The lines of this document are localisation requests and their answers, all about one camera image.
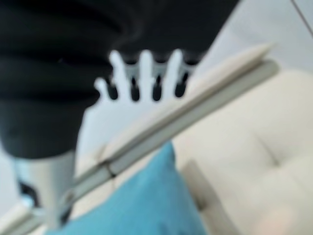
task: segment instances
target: white tile floor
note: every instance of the white tile floor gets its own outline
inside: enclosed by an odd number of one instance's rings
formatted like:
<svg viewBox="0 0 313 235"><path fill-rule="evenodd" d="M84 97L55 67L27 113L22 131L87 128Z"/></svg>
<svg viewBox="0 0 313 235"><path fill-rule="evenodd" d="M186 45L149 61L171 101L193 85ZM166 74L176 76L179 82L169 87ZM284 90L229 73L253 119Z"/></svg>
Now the white tile floor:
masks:
<svg viewBox="0 0 313 235"><path fill-rule="evenodd" d="M298 0L308 5L311 0ZM309 33L291 0L244 0L232 15L217 41L205 57L196 73L201 73L227 56L259 43L275 42L276 47L269 57L279 61L283 68L313 72L313 36ZM117 55L112 56L116 66L115 78L120 91L117 102L108 101L101 82L98 83L103 96L89 108L85 115L79 138L78 154L82 156L95 147L108 142L136 117L159 104L151 101L151 91L143 91L143 99L134 104L129 99L128 84ZM142 55L141 87L151 87L149 79L151 64L147 53ZM166 82L163 101L172 97L175 83L175 68L179 54L170 61L171 69ZM0 216L11 208L18 198L9 159L0 151Z"/></svg>

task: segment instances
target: tufted sofa cushion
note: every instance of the tufted sofa cushion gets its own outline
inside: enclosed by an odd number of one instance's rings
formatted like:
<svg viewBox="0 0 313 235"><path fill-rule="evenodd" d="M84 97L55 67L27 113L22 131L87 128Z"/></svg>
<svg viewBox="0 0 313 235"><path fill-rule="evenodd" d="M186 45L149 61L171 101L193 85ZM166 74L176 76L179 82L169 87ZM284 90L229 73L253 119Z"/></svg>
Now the tufted sofa cushion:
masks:
<svg viewBox="0 0 313 235"><path fill-rule="evenodd" d="M276 75L191 126L174 144L213 235L312 234L311 74Z"/></svg>

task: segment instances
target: beige sofa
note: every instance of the beige sofa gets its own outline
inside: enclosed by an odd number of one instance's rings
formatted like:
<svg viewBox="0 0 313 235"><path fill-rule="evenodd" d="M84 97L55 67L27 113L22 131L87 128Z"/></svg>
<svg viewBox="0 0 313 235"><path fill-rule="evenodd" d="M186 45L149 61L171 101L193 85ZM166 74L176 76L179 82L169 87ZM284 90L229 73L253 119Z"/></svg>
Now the beige sofa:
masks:
<svg viewBox="0 0 313 235"><path fill-rule="evenodd" d="M312 74L280 72L173 143L209 234L313 234ZM150 157L82 199L73 217L104 201Z"/></svg>

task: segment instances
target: blue pillow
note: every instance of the blue pillow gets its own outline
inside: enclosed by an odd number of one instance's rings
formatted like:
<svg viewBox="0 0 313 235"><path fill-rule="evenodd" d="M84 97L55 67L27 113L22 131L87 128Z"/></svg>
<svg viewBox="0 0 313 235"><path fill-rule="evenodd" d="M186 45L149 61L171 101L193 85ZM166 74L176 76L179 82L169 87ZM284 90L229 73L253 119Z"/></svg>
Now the blue pillow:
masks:
<svg viewBox="0 0 313 235"><path fill-rule="evenodd" d="M47 235L206 235L171 143L101 206Z"/></svg>

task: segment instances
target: turquoise cushion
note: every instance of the turquoise cushion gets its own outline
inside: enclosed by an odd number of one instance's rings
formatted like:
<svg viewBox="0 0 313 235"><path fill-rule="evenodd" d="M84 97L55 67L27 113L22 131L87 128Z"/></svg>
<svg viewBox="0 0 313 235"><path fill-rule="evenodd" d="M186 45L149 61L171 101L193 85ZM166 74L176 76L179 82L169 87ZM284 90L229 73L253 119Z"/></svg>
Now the turquoise cushion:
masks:
<svg viewBox="0 0 313 235"><path fill-rule="evenodd" d="M101 206L48 235L205 235L171 143Z"/></svg>

